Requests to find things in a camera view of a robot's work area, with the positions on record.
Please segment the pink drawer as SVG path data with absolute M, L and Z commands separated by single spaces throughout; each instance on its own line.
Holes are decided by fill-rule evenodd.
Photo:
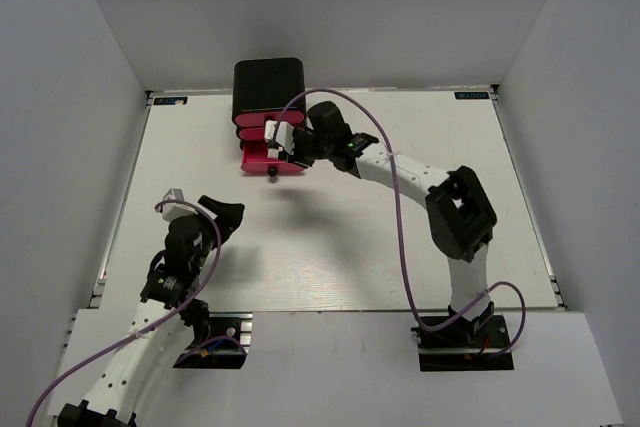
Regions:
M 248 142 L 263 141 L 264 132 L 265 132 L 265 126 L 236 128 L 236 135 L 241 141 L 248 141 Z
M 279 159 L 268 157 L 267 144 L 264 141 L 247 141 L 242 146 L 241 170 L 251 175 L 267 175 L 270 178 L 295 175 L 304 168 Z
M 233 123 L 240 128 L 253 128 L 260 127 L 265 124 L 267 120 L 277 121 L 282 119 L 283 122 L 287 122 L 292 125 L 301 124 L 306 119 L 306 114 L 298 110 L 282 111 L 257 111 L 241 113 L 233 118 Z

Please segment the black drawer cabinet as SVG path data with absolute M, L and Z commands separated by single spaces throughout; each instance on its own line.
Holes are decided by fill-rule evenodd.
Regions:
M 241 60 L 233 74 L 232 122 L 241 113 L 282 111 L 305 91 L 303 63 L 296 57 Z

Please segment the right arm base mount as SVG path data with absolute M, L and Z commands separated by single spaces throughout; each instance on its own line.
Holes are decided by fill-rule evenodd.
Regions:
M 493 315 L 479 333 L 470 340 L 456 325 L 437 332 L 419 326 L 411 328 L 417 339 L 421 372 L 485 372 L 512 371 L 510 352 L 497 353 L 510 343 L 505 318 Z

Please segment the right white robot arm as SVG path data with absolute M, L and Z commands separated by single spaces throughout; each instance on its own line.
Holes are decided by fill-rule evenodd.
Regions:
M 266 123 L 268 156 L 303 168 L 327 160 L 341 172 L 391 188 L 426 210 L 431 238 L 447 258 L 453 337 L 472 346 L 488 332 L 494 313 L 488 293 L 487 254 L 497 215 L 469 167 L 453 171 L 394 154 L 378 138 L 354 133 L 339 108 L 326 101 L 308 113 L 310 127 Z

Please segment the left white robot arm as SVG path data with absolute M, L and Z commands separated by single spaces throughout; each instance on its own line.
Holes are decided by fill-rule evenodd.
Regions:
M 164 246 L 150 262 L 128 331 L 114 346 L 82 361 L 87 366 L 109 359 L 82 399 L 62 407 L 59 426 L 137 426 L 154 384 L 175 364 L 217 341 L 240 343 L 213 333 L 209 306 L 197 296 L 211 279 L 222 246 L 241 226 L 244 204 L 207 196 L 192 203 L 174 190 L 156 210 L 168 224 Z

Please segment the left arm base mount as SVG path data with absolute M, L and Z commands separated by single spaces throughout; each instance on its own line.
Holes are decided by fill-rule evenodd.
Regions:
M 239 370 L 247 359 L 252 313 L 209 314 L 207 328 L 186 348 L 173 367 L 190 370 Z

